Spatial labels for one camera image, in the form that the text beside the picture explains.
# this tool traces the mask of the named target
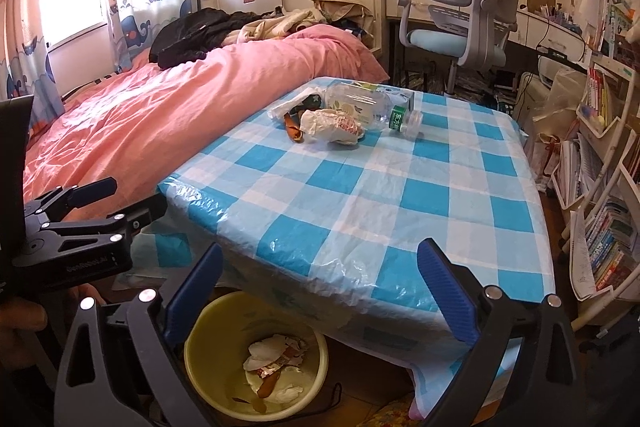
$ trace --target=pink blanket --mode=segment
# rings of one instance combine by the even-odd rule
[[[116,195],[70,214],[104,216],[152,194],[195,153],[316,76],[388,78],[351,34],[326,25],[235,44],[161,71],[146,59],[83,93],[27,153],[24,197],[106,176]]]

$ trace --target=gray chair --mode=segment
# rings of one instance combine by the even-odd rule
[[[505,65],[504,46],[509,33],[516,31],[518,0],[434,0],[448,6],[470,7],[470,12],[430,5],[435,25],[444,32],[412,30],[407,32],[411,0],[398,0],[403,6],[400,41],[408,48],[421,48],[452,60],[447,93],[452,94],[458,66],[478,71]]]

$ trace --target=blue seat cushion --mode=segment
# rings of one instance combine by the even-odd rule
[[[407,37],[411,44],[428,52],[457,58],[465,54],[466,37],[460,35],[431,30],[413,30]],[[494,48],[494,66],[501,68],[505,65],[507,57],[498,46]]]

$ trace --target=clear plastic bottle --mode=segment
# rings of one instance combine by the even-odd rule
[[[389,95],[375,90],[376,87],[337,80],[326,88],[324,105],[351,115],[365,129],[389,128],[407,137],[416,137],[422,123],[420,111],[394,105]]]

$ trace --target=blue and white checkered tablecloth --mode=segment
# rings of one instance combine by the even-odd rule
[[[540,301],[554,291],[554,277],[513,120],[419,92],[415,108],[417,139],[367,132],[357,146],[293,143],[258,112],[159,185],[170,208],[136,238],[133,272],[185,266],[215,239],[228,283],[410,367],[418,407],[428,413],[466,347],[418,273],[418,243],[433,237],[451,261],[512,298]]]

